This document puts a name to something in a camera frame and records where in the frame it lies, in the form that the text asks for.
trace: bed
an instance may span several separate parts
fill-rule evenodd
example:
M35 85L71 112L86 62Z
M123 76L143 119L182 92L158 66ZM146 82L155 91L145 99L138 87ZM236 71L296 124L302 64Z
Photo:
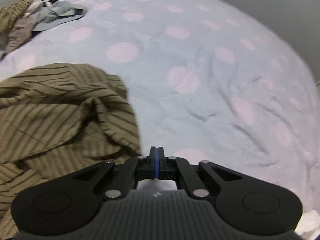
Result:
M67 1L88 13L7 55L2 80L56 62L119 75L143 155L163 146L192 164L209 160L286 187L305 212L320 211L319 96L290 45L221 0Z

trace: light blue cloth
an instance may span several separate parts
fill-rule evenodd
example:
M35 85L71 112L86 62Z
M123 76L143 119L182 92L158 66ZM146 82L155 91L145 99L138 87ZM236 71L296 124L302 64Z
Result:
M41 32L51 29L59 24L73 21L83 17L87 8L80 4L70 4L67 1L59 0L52 5L43 6L36 15L32 28L33 31Z

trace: white cloth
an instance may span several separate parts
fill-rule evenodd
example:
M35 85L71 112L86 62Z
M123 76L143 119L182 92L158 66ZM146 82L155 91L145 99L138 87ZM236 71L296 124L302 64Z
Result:
M38 10L40 10L42 8L42 6L44 5L44 1L41 0L34 0L33 3L31 3L29 5L29 7L26 9L23 18L36 13Z
M320 235L319 214L314 210L311 210L308 213L304 213L299 221L295 232L303 240L315 240Z

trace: khaki striped fabric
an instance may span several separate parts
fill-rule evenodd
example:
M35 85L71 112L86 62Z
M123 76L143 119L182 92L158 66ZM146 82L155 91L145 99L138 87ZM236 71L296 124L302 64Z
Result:
M87 64L29 69L0 83L0 239L17 228L10 203L27 187L105 159L140 155L118 76Z
M24 15L33 0L20 0L0 9L0 33L9 32L17 19Z

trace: crumpled clothing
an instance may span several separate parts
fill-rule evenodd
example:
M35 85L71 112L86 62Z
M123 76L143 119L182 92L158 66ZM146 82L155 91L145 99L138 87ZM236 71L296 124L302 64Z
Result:
M127 88L88 64L57 63L0 83L0 239L18 229L10 204L27 187L140 155Z
M83 5L58 0L50 6L41 8L32 30L36 32L45 31L59 24L79 19L86 13L87 8Z
M20 0L0 9L0 60L4 57L4 47L8 42L8 34L15 22L20 19L33 0Z
M8 34L8 42L4 48L5 53L19 48L32 38L33 23L34 19L31 15L17 20Z

